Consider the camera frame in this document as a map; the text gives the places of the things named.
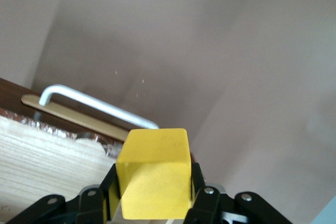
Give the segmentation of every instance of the wooden block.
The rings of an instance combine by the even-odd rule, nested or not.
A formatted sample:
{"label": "wooden block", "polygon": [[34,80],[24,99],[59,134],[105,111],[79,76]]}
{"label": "wooden block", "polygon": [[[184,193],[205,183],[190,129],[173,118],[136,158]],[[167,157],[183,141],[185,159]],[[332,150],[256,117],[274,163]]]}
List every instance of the wooden block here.
{"label": "wooden block", "polygon": [[132,130],[116,166],[125,219],[184,219],[191,206],[186,130]]}

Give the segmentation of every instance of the metal bolt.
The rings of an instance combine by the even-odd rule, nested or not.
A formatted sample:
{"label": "metal bolt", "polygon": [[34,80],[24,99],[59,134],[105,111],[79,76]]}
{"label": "metal bolt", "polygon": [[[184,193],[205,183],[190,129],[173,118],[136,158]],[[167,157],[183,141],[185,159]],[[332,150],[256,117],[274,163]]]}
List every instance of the metal bolt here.
{"label": "metal bolt", "polygon": [[54,204],[56,202],[57,202],[57,199],[56,198],[52,198],[52,199],[48,200],[47,204],[51,205],[51,204]]}
{"label": "metal bolt", "polygon": [[204,191],[206,194],[213,194],[215,192],[211,187],[205,187]]}
{"label": "metal bolt", "polygon": [[93,196],[93,195],[95,195],[96,194],[96,191],[89,191],[88,192],[88,196]]}
{"label": "metal bolt", "polygon": [[241,198],[244,200],[244,201],[251,201],[252,200],[252,197],[250,194],[242,194],[241,195]]}

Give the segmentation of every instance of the popsicle stick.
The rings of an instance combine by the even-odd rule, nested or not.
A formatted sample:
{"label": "popsicle stick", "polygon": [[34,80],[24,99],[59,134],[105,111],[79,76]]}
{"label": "popsicle stick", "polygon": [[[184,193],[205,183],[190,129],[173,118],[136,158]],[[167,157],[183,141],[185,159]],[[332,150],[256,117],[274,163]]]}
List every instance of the popsicle stick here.
{"label": "popsicle stick", "polygon": [[121,141],[125,141],[128,136],[128,131],[121,129],[117,126],[100,121],[90,116],[84,115],[75,110],[69,109],[60,104],[49,102],[46,106],[41,106],[38,101],[39,97],[33,94],[26,94],[22,96],[21,101],[23,104],[31,106],[33,108],[42,110],[49,114],[58,116],[59,118],[76,123],[93,131],[102,133],[106,136],[116,138]]}

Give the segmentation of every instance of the wooden board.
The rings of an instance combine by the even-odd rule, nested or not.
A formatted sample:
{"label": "wooden board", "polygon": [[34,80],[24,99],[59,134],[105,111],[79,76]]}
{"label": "wooden board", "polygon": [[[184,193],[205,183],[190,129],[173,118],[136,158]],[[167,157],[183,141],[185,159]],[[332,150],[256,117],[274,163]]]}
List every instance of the wooden board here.
{"label": "wooden board", "polygon": [[99,143],[50,135],[0,116],[0,221],[49,194],[74,198],[100,184],[115,159]]}

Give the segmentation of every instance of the white wall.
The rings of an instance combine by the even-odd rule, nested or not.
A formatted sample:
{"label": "white wall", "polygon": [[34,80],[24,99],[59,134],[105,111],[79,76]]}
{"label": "white wall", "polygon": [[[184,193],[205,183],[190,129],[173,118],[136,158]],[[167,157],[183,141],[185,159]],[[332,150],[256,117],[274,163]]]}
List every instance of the white wall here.
{"label": "white wall", "polygon": [[0,0],[0,78],[30,87],[59,0]]}
{"label": "white wall", "polygon": [[309,223],[336,195],[335,38],[336,0],[62,0],[33,87],[184,127],[209,182]]}

